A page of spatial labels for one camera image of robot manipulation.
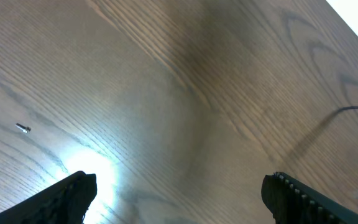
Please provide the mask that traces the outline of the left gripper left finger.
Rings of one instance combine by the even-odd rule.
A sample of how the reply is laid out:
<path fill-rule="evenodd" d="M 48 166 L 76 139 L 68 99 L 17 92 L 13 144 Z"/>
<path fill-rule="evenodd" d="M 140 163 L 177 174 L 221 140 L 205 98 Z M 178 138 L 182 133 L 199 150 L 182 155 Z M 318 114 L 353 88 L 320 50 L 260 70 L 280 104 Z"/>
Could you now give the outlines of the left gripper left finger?
<path fill-rule="evenodd" d="M 96 195 L 96 175 L 78 171 L 1 212 L 0 224 L 82 224 Z"/>

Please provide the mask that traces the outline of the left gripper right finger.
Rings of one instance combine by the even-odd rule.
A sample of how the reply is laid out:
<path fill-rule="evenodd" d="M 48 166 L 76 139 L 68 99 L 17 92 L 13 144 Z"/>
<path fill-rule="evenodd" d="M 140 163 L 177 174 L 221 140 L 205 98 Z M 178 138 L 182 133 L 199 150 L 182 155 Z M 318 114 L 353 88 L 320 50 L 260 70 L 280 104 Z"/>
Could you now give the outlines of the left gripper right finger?
<path fill-rule="evenodd" d="M 284 172 L 264 177 L 261 197 L 279 224 L 358 224 L 358 214 Z"/>

